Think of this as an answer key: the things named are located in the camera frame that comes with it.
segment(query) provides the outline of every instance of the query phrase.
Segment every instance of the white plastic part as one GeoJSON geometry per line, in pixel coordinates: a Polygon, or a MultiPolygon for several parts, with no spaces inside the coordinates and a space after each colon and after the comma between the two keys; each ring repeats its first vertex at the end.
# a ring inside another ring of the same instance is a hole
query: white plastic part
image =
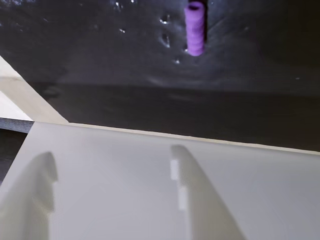
{"type": "Polygon", "coordinates": [[[318,240],[319,223],[318,155],[66,125],[36,122],[0,187],[0,240],[318,240]]]}
{"type": "Polygon", "coordinates": [[[0,91],[0,118],[32,121],[10,98],[0,91]]]}
{"type": "Polygon", "coordinates": [[[188,240],[244,240],[235,220],[201,167],[183,146],[171,148],[171,176],[177,181],[188,240]]]}

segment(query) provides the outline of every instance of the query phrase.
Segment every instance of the beige edge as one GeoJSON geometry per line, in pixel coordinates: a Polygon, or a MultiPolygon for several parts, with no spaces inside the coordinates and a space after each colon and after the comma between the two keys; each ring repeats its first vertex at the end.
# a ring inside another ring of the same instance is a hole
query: beige edge
{"type": "Polygon", "coordinates": [[[107,126],[97,126],[81,123],[69,123],[63,118],[46,100],[44,100],[1,56],[0,56],[0,91],[3,92],[13,103],[35,122],[69,125],[83,128],[93,128],[133,134],[152,135],[167,138],[202,141],[217,144],[229,144],[251,148],[272,149],[294,153],[320,155],[317,151],[300,150],[277,146],[267,146],[253,143],[241,143],[233,141],[215,140],[193,136],[182,136],[169,133],[152,131],[131,130],[107,126]]]}

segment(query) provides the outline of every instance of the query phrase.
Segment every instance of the purple foam piece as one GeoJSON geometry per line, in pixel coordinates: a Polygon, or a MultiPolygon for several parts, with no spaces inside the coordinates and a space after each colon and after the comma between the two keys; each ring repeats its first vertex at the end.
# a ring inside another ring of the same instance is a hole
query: purple foam piece
{"type": "Polygon", "coordinates": [[[199,56],[205,50],[205,6],[192,1],[185,7],[184,14],[188,53],[199,56]]]}

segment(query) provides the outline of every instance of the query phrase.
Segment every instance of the black surface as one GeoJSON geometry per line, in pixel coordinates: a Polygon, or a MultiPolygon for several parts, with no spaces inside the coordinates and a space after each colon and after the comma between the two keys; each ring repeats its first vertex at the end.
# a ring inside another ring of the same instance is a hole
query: black surface
{"type": "Polygon", "coordinates": [[[0,55],[70,122],[320,150],[317,1],[209,0],[200,57],[187,1],[1,2],[0,55]]]}
{"type": "Polygon", "coordinates": [[[26,133],[0,129],[0,182],[4,180],[26,137],[26,133]]]}
{"type": "Polygon", "coordinates": [[[27,134],[29,133],[33,124],[33,121],[0,117],[0,129],[6,129],[27,134]]]}

